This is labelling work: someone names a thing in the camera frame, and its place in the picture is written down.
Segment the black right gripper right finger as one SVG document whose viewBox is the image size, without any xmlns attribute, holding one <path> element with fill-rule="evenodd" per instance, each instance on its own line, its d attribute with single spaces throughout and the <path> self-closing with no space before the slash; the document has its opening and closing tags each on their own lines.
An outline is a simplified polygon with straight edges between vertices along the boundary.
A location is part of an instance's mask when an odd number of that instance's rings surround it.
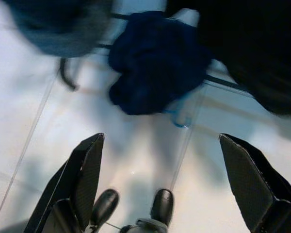
<svg viewBox="0 0 291 233">
<path fill-rule="evenodd" d="M 252 233 L 291 233 L 291 185 L 248 142 L 219 137 L 228 181 Z"/>
</svg>

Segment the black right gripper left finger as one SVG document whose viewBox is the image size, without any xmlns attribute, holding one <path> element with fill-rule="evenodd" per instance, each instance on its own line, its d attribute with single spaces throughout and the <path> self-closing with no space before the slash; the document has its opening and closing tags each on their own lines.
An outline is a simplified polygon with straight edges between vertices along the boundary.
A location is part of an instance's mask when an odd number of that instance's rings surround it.
<svg viewBox="0 0 291 233">
<path fill-rule="evenodd" d="M 43 191 L 26 233 L 82 233 L 89 225 L 99 181 L 104 134 L 81 141 Z"/>
</svg>

